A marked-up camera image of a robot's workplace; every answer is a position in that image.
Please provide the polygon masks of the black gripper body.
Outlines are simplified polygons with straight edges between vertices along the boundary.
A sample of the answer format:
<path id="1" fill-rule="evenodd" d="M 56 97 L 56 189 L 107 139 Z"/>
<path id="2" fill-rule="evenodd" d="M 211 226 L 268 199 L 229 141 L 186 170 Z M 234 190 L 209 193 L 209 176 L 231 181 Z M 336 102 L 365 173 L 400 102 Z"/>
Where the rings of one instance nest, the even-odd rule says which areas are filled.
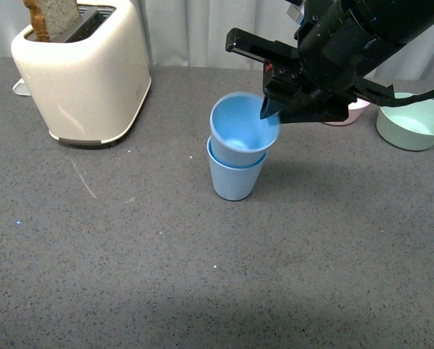
<path id="1" fill-rule="evenodd" d="M 227 52 L 263 64 L 263 109 L 346 109 L 358 97 L 386 105 L 394 101 L 392 87 L 357 79 L 333 87 L 318 87 L 314 73 L 302 66 L 299 50 L 280 41 L 269 41 L 239 28 L 231 29 L 225 42 Z"/>

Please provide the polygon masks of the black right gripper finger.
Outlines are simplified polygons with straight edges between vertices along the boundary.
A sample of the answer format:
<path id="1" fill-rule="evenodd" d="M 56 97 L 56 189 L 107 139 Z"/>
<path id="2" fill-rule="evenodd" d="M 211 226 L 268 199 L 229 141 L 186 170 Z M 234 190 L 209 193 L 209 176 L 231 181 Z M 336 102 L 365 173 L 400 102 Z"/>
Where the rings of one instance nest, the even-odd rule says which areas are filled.
<path id="1" fill-rule="evenodd" d="M 267 96 L 264 97 L 262 108 L 260 111 L 260 118 L 266 119 L 272 115 L 275 115 L 286 108 L 286 104 L 279 102 Z"/>

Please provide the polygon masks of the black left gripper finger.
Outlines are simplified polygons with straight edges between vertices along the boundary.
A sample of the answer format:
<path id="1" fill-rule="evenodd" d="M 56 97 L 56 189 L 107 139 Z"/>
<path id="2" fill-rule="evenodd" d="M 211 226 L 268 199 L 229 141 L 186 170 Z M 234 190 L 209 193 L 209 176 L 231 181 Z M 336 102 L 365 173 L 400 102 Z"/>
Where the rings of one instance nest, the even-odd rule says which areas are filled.
<path id="1" fill-rule="evenodd" d="M 276 100 L 286 104 L 286 108 L 278 113 L 282 124 L 342 122 L 349 115 L 350 98 L 344 95 L 333 95 L 327 100 L 311 96 L 298 99 L 277 97 Z"/>

